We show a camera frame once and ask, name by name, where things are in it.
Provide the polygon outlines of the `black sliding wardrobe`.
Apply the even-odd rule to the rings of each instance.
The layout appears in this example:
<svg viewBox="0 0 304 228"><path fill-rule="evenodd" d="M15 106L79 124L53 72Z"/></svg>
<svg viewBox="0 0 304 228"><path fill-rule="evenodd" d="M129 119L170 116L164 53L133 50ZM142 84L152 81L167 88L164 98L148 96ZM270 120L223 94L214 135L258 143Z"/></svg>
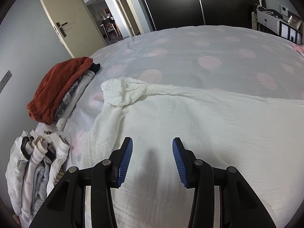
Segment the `black sliding wardrobe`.
<svg viewBox="0 0 304 228"><path fill-rule="evenodd" d="M262 0L143 0L155 30L224 25L251 28Z"/></svg>

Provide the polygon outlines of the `beige room door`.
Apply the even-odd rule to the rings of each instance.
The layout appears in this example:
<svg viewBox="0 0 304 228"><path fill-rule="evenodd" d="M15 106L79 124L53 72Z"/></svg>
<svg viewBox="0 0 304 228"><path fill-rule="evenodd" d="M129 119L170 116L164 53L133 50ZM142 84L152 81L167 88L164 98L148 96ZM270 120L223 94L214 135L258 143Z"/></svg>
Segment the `beige room door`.
<svg viewBox="0 0 304 228"><path fill-rule="evenodd" d="M106 47L84 0L40 0L60 42L72 58L92 56Z"/></svg>

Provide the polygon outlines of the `picture frame on nightstand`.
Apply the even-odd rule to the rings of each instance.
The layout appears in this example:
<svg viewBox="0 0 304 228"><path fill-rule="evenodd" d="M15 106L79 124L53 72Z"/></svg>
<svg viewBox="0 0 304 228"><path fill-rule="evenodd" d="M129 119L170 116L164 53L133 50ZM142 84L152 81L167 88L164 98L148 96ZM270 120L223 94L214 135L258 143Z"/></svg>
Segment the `picture frame on nightstand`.
<svg viewBox="0 0 304 228"><path fill-rule="evenodd" d="M301 26L301 19L298 18L296 15L290 15L288 19L288 24L291 25L292 27L299 29Z"/></svg>

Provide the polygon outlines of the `grey polka dot bedsheet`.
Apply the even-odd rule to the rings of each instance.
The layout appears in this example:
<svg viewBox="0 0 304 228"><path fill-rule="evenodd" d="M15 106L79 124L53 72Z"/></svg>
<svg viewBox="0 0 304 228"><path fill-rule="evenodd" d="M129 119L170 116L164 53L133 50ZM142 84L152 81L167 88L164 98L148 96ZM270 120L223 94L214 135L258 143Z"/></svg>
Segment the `grey polka dot bedsheet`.
<svg viewBox="0 0 304 228"><path fill-rule="evenodd" d="M303 101L303 56L288 40L245 28L151 32L100 49L93 60L102 68L61 132L71 145L67 166L80 166L82 140L104 106L101 84L110 79Z"/></svg>

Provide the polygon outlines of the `white nightstand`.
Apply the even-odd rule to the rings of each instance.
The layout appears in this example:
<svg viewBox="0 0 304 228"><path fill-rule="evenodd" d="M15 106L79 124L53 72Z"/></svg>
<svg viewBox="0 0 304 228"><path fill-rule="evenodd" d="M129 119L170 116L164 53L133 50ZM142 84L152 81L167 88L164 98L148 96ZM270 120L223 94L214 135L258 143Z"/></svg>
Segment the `white nightstand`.
<svg viewBox="0 0 304 228"><path fill-rule="evenodd" d="M281 14L276 10L266 9L255 4L255 10L251 13L252 29L279 36L301 45L303 33L280 16Z"/></svg>

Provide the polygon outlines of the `white muslin blanket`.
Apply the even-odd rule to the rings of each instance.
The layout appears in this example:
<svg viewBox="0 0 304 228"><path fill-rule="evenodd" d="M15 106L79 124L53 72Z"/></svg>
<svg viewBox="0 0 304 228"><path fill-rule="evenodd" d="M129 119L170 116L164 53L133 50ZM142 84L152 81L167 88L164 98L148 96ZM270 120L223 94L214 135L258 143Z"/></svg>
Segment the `white muslin blanket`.
<svg viewBox="0 0 304 228"><path fill-rule="evenodd" d="M172 141L211 166L236 167L277 227L303 201L303 101L149 84L132 78L101 84L104 106L82 140L81 168L118 149L133 153L112 193L119 227L186 227L193 191L179 179Z"/></svg>

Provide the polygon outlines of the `light pink printed pillow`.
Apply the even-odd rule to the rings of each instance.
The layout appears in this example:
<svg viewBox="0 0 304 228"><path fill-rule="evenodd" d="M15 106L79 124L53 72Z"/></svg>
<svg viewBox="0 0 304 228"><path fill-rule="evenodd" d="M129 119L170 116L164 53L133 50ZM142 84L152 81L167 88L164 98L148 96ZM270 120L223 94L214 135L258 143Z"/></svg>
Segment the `light pink printed pillow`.
<svg viewBox="0 0 304 228"><path fill-rule="evenodd" d="M299 52L302 56L304 56L304 45L293 45L293 48Z"/></svg>

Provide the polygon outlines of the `grey wall switch plate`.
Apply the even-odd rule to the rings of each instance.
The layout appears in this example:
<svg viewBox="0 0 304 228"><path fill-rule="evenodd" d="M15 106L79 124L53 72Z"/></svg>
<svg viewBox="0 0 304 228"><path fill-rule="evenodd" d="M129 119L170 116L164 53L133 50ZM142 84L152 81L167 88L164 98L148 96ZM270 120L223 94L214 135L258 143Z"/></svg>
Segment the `grey wall switch plate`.
<svg viewBox="0 0 304 228"><path fill-rule="evenodd" d="M8 70L0 82L0 93L2 92L3 88L6 86L7 82L11 78L11 76L12 76L12 73L10 72L10 70Z"/></svg>

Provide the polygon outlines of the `folded grey white clothes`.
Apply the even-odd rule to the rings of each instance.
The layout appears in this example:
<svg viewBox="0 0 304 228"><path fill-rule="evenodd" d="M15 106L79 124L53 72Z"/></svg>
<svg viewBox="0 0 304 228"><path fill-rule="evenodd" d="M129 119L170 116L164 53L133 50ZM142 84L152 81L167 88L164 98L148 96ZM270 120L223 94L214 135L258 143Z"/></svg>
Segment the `folded grey white clothes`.
<svg viewBox="0 0 304 228"><path fill-rule="evenodd" d="M85 71L67 91L54 115L54 125L57 130L64 130L67 119L70 117L79 98L101 68L100 63L92 63L90 68Z"/></svg>

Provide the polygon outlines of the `rust red folded sweater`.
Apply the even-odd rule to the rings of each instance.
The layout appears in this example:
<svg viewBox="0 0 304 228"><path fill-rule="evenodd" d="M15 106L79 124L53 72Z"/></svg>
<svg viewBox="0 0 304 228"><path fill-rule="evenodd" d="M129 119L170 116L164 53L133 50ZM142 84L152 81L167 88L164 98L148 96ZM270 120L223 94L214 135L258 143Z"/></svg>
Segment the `rust red folded sweater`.
<svg viewBox="0 0 304 228"><path fill-rule="evenodd" d="M92 63L93 59L80 57L54 65L44 76L33 99L27 105L29 117L40 123L52 124L65 94Z"/></svg>

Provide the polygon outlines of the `white folded clothes pile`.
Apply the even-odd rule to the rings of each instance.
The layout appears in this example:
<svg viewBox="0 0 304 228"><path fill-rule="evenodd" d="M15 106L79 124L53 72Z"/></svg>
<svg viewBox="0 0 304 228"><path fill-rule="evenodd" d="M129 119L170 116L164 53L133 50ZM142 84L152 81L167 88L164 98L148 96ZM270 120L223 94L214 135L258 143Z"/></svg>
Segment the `white folded clothes pile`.
<svg viewBox="0 0 304 228"><path fill-rule="evenodd" d="M21 227L29 227L59 182L70 146L57 133L23 131L10 150L5 172L8 195Z"/></svg>

